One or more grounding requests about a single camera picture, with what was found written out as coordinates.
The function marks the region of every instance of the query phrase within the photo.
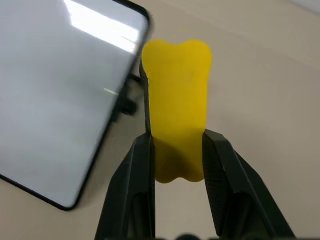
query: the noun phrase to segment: smartphone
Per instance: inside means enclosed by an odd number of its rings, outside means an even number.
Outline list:
[[[0,2],[0,178],[76,206],[149,26],[127,0]]]

